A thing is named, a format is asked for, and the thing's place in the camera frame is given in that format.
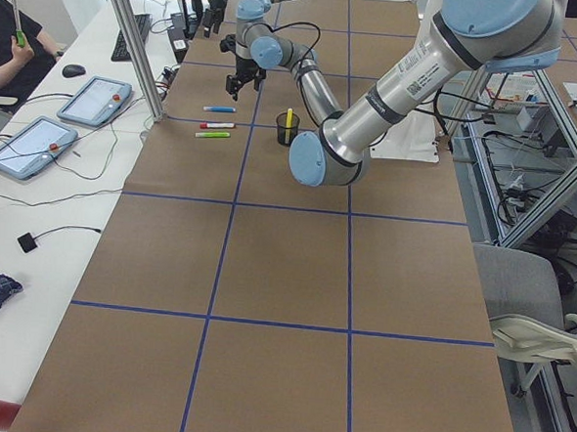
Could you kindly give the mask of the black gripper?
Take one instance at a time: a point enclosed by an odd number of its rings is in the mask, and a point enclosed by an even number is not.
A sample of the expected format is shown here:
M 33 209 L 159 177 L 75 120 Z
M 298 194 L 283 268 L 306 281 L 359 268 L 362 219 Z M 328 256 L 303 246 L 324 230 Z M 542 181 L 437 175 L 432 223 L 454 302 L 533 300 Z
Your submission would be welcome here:
M 228 75 L 225 81 L 226 90 L 233 100 L 238 99 L 241 84 L 252 81 L 254 90 L 260 90 L 261 84 L 267 78 L 264 68 L 259 67 L 253 59 L 245 59 L 238 55 L 236 55 L 235 67 L 236 75 Z
M 207 0 L 208 8 L 203 18 L 203 36 L 210 37 L 211 29 L 219 31 L 227 9 L 227 0 Z

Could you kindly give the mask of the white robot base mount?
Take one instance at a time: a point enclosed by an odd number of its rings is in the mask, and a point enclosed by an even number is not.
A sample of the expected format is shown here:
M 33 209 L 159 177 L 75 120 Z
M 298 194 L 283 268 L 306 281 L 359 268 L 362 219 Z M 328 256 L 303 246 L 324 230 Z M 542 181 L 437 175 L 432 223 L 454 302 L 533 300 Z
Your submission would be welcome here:
M 443 5 L 443 0 L 411 0 L 419 13 L 420 28 L 414 48 L 419 48 L 430 34 L 431 21 Z M 437 130 L 439 122 L 426 113 L 411 111 L 398 125 L 392 126 L 386 134 L 370 147 L 373 158 L 439 161 Z

